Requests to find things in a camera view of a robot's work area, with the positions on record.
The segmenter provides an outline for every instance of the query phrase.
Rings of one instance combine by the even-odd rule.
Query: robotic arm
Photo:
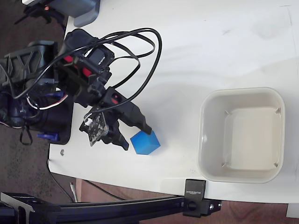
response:
[[[156,34],[159,42],[158,54],[144,84],[136,94],[127,99],[115,88],[130,79],[140,67],[139,58],[150,55],[154,49],[135,56],[116,40],[131,35],[155,47],[152,40],[140,34],[142,32]],[[122,48],[129,53],[129,56],[124,58],[133,58],[139,62],[127,78],[107,89],[104,86],[112,76],[109,65],[115,60],[115,56],[104,43]],[[91,146],[102,140],[106,144],[113,143],[127,150],[128,142],[119,131],[118,120],[151,134],[151,128],[146,124],[145,117],[131,100],[143,90],[151,78],[161,55],[161,47],[159,33],[150,28],[116,32],[101,39],[92,37],[84,30],[76,29],[67,34],[59,53],[54,42],[31,43],[27,48],[8,54],[0,60],[2,98],[0,122],[9,127],[23,129],[26,127],[46,134],[57,134],[63,129],[70,128],[63,126],[65,120],[69,120],[69,116],[66,117],[66,114],[70,114],[67,110],[72,110],[70,104],[73,102],[79,103],[83,107],[92,106],[79,128],[88,134]],[[54,103],[56,88],[64,93],[61,98],[63,102],[60,100],[57,105]],[[49,104],[55,106],[44,110]],[[60,122],[55,119],[48,120],[53,114]],[[52,128],[48,128],[47,123],[51,123]]]

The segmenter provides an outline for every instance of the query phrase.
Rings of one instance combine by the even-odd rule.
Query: blue cube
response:
[[[142,155],[148,155],[160,147],[160,143],[154,131],[151,132],[151,135],[140,131],[131,138],[131,142],[136,153]]]

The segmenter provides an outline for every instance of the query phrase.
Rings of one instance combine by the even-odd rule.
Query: tabletop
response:
[[[199,110],[204,98],[220,89],[271,87],[282,95],[286,107],[280,173],[264,184],[207,181],[205,198],[299,203],[298,11],[295,0],[101,0],[98,18],[83,27],[91,35],[151,27],[162,36],[156,72],[133,100],[161,147],[150,155],[137,155],[129,139],[139,130],[122,122],[120,131],[130,144],[128,151],[103,142],[90,147],[87,134],[78,129],[90,108],[75,104],[70,141],[50,146],[51,172],[184,195],[185,179],[205,179],[197,165]],[[67,32],[73,29],[69,18]],[[135,54],[150,49],[133,37],[121,43]],[[140,87],[154,58],[141,59],[141,69],[119,88],[121,94],[129,97]],[[119,82],[134,67],[133,60],[113,63],[107,85]]]

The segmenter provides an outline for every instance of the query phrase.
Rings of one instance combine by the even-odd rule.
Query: floor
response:
[[[35,40],[53,40],[62,42],[64,33],[56,22],[46,25],[43,18],[28,18],[24,22],[14,25],[22,16],[24,6],[20,1],[0,1],[0,57],[9,52],[24,48]],[[20,130],[0,126],[0,192],[20,192],[32,194],[52,203],[67,203],[68,198],[53,182],[46,170],[47,141],[34,137],[30,147],[19,142]],[[62,186],[69,192],[69,182],[74,178],[54,175]],[[157,193],[119,188],[99,184],[126,199],[138,199],[160,196]],[[77,182],[77,191],[81,201],[110,202],[113,200],[93,186],[82,180]],[[299,219],[286,218],[286,204],[240,203],[224,202],[220,212],[201,219],[183,217],[181,214],[143,221],[143,223],[159,224],[234,224],[234,223],[299,223]]]
[[[43,18],[28,18],[14,25],[23,16],[21,1],[0,1],[0,58],[26,47],[36,40],[62,42],[64,32],[56,21],[46,25]],[[20,130],[0,126],[0,192],[27,193],[53,203],[69,199],[54,183],[46,169],[49,144],[33,133],[32,146],[19,142]],[[74,178],[54,175],[71,194],[69,182]]]

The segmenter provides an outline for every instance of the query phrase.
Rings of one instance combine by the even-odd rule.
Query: square bowl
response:
[[[211,93],[200,109],[198,167],[215,182],[266,183],[283,165],[285,104],[274,89]]]

